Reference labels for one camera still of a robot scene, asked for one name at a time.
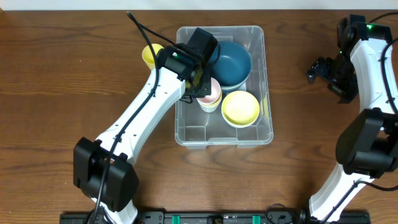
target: gray plastic bin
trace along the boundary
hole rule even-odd
[[[177,43],[187,43],[197,27],[181,27]],[[213,34],[218,41],[242,45],[250,54],[252,70],[240,90],[253,94],[260,103],[260,115],[253,125],[233,128],[221,115],[221,105],[213,113],[201,110],[197,100],[192,104],[175,104],[175,140],[190,149],[204,149],[213,145],[237,145],[252,148],[269,144],[273,137],[269,101],[264,32],[258,26],[200,27]]]

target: white backdrop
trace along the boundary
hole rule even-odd
[[[0,0],[4,10],[398,9],[398,0]]]

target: pink cup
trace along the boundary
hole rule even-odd
[[[221,86],[215,78],[210,78],[211,81],[211,95],[203,98],[197,98],[197,100],[203,105],[211,105],[215,103],[221,94]]]

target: wooden tabletop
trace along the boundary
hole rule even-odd
[[[332,57],[337,22],[382,11],[137,11],[138,21],[175,40],[181,26],[264,29],[274,140],[255,149],[189,151],[174,139],[174,107],[142,148],[138,208],[168,211],[306,207],[333,170],[340,133],[358,115],[306,70]],[[398,34],[396,17],[380,20]],[[166,44],[149,36],[152,42]],[[0,223],[58,223],[94,203],[72,183],[73,147],[94,140],[141,90],[146,46],[124,11],[4,12],[0,19]],[[393,59],[398,57],[395,47]],[[393,60],[398,69],[398,60]],[[393,186],[398,172],[374,183]],[[365,187],[348,205],[373,223],[397,223],[397,192]]]

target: blue bowl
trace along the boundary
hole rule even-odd
[[[211,67],[211,76],[221,85],[223,91],[237,90],[249,77],[251,59],[246,50],[234,42],[219,42],[220,58]],[[217,59],[218,48],[210,57],[209,62]]]

